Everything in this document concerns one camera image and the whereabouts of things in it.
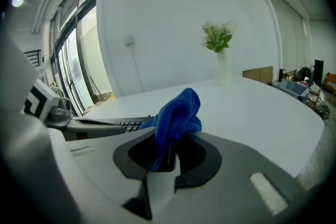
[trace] wall outlet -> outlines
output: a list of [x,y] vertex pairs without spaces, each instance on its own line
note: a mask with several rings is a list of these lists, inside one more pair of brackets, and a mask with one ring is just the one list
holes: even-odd
[[124,45],[125,46],[129,46],[129,45],[133,45],[134,44],[134,40],[133,40],[133,36],[132,35],[128,35],[124,37]]

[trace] glass window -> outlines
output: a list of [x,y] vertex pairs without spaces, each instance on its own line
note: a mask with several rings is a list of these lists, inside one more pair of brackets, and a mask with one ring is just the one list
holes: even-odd
[[66,48],[66,56],[69,63],[69,75],[72,79],[72,83],[76,87],[79,99],[84,106],[84,110],[86,110],[90,106],[93,106],[93,102],[85,84],[79,63],[75,29],[71,32],[64,47]]
[[90,76],[95,95],[113,98],[110,81],[107,77],[98,41],[96,7],[82,19],[82,51],[86,62],[86,72]]
[[52,71],[52,74],[55,75],[57,74],[57,67],[56,67],[56,61],[54,61],[52,64],[51,64],[51,71]]
[[60,18],[60,26],[63,26],[71,15],[76,11],[79,0],[64,0],[61,4],[62,13]]
[[50,30],[49,30],[49,55],[53,55],[55,46],[55,21],[50,21]]
[[55,21],[55,43],[56,43],[56,40],[58,39],[59,34],[60,34],[59,29],[60,29],[61,13],[62,13],[62,8],[58,7],[57,11],[56,11],[56,14],[55,14],[55,17],[54,17],[54,21]]
[[65,56],[64,56],[65,52],[64,52],[64,48],[62,48],[59,53],[58,53],[58,61],[59,61],[59,68],[60,68],[60,72],[62,75],[62,79],[65,85],[65,90],[68,93],[68,96],[70,98],[70,102],[74,108],[74,110],[76,111],[77,115],[82,115],[83,114],[83,110],[81,109],[81,106],[79,105],[79,100],[77,100],[76,95],[73,91],[73,89],[71,88],[71,83],[69,81],[69,77],[67,74],[67,67],[65,64]]

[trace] ceiling light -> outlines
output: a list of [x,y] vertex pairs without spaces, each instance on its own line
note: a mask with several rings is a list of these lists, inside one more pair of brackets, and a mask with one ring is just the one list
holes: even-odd
[[13,7],[20,7],[23,4],[23,0],[12,0]]

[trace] white wall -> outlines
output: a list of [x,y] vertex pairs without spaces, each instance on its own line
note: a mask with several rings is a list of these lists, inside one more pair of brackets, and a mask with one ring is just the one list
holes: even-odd
[[323,60],[322,82],[328,72],[336,74],[336,25],[330,20],[311,20],[312,58]]
[[[215,77],[216,55],[201,47],[207,20],[234,20],[238,31],[227,54],[233,73],[273,66],[278,51],[265,0],[97,0],[99,43],[111,86],[120,95],[171,87]],[[133,53],[124,46],[134,37]]]
[[49,57],[44,62],[44,71],[45,71],[45,74],[48,80],[48,86],[49,86],[54,81],[53,71],[51,70],[51,63],[50,63]]
[[43,50],[41,34],[32,34],[30,31],[12,32],[12,37],[22,52]]

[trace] black speaker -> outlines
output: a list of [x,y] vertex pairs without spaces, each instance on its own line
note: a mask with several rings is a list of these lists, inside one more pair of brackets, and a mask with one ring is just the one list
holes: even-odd
[[313,80],[318,86],[321,86],[322,74],[323,74],[323,61],[315,60]]

